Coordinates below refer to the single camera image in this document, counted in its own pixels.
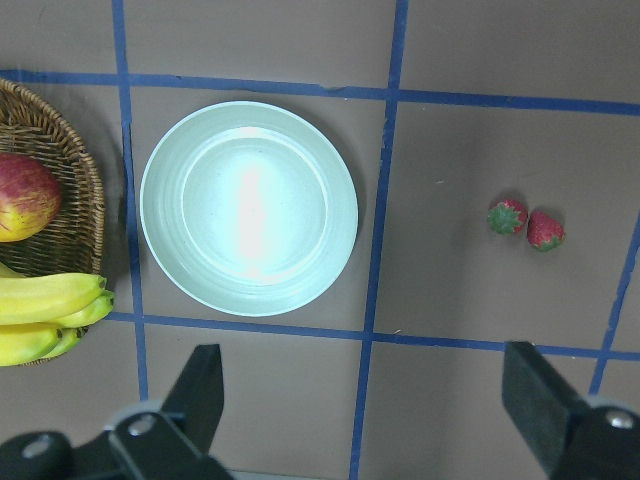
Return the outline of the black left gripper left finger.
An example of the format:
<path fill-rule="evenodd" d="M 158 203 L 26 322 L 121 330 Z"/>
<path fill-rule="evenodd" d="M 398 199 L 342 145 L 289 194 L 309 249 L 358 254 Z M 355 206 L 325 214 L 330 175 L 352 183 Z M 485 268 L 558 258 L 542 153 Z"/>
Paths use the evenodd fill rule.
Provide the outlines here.
<path fill-rule="evenodd" d="M 159 406 L 114 426 L 110 449 L 128 479 L 230 479 L 209 454 L 223 409 L 220 346 L 198 345 Z"/>

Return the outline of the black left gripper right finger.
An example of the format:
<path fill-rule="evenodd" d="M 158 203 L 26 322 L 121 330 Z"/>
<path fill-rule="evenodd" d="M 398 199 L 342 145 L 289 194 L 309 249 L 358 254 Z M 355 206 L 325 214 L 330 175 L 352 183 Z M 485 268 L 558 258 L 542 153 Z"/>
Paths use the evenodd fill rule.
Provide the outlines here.
<path fill-rule="evenodd" d="M 639 477 L 639 413 L 579 394 L 533 344 L 505 344 L 501 398 L 547 478 Z"/>

